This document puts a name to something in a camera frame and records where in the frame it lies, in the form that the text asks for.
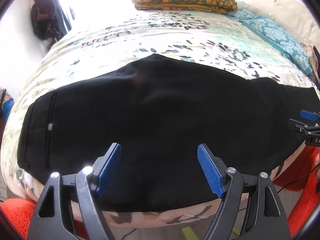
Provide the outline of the black pants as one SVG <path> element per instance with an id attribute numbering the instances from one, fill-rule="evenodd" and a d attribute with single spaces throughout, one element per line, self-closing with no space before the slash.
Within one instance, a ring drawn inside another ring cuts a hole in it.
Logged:
<path id="1" fill-rule="evenodd" d="M 302 144 L 288 125 L 301 110 L 319 111 L 313 88 L 153 54 L 39 97 L 25 115 L 17 163 L 45 183 L 54 171 L 93 164 L 117 142 L 121 160 L 101 209 L 180 209 L 216 199 L 199 144 L 241 173 L 270 172 Z"/>

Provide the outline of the dark clothes hanging on wall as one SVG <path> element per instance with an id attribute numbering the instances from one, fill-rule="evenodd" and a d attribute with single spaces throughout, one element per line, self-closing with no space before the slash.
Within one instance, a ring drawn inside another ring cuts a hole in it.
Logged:
<path id="1" fill-rule="evenodd" d="M 48 49 L 62 38 L 54 0 L 34 0 L 30 16 L 35 36 L 50 41 Z"/>

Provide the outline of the floral bed sheet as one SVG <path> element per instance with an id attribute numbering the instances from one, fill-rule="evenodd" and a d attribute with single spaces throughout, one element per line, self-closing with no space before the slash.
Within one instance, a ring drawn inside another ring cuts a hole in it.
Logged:
<path id="1" fill-rule="evenodd" d="M 151 54 L 196 62 L 246 80 L 309 89 L 315 83 L 290 60 L 240 22 L 209 12 L 137 12 L 128 20 L 68 33 L 45 56 L 10 62 L 19 91 L 4 130 L 1 171 L 8 189 L 38 200 L 43 185 L 17 164 L 18 139 L 27 108 L 46 92 L 114 71 Z"/>

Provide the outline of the teal patterned pillow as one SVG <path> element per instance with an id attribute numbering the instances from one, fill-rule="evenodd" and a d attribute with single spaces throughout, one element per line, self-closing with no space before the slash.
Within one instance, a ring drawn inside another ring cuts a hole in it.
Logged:
<path id="1" fill-rule="evenodd" d="M 281 25 L 271 18 L 255 15 L 249 10 L 239 7 L 227 14 L 235 21 L 239 21 L 250 31 L 280 51 L 282 55 L 294 63 L 305 75 L 312 72 L 309 57 L 302 45 Z"/>

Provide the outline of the beige patterned cloth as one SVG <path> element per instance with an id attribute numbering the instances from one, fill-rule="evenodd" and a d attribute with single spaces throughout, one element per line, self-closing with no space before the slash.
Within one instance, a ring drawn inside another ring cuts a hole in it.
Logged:
<path id="1" fill-rule="evenodd" d="M 306 54 L 310 60 L 311 66 L 312 66 L 312 71 L 315 77 L 319 78 L 318 75 L 318 70 L 319 70 L 319 61 L 318 57 L 316 55 L 315 47 L 307 44 L 307 43 L 301 43 L 302 47 L 305 49 Z"/>

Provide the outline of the cream headboard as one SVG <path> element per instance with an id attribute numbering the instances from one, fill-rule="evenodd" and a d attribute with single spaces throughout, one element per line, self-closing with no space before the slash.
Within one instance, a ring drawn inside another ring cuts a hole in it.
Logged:
<path id="1" fill-rule="evenodd" d="M 269 17 L 298 42 L 319 48 L 319 26 L 302 0 L 236 0 L 256 15 Z"/>

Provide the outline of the red orange rug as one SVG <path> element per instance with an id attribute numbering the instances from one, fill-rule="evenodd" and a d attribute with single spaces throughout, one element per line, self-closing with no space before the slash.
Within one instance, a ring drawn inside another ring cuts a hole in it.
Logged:
<path id="1" fill-rule="evenodd" d="M 294 236 L 319 202 L 319 148 L 305 146 L 274 184 L 289 191 L 303 191 L 288 218 L 290 233 Z M 27 238 L 34 209 L 35 203 L 26 199 L 11 198 L 1 204 L 2 213 L 19 239 Z"/>

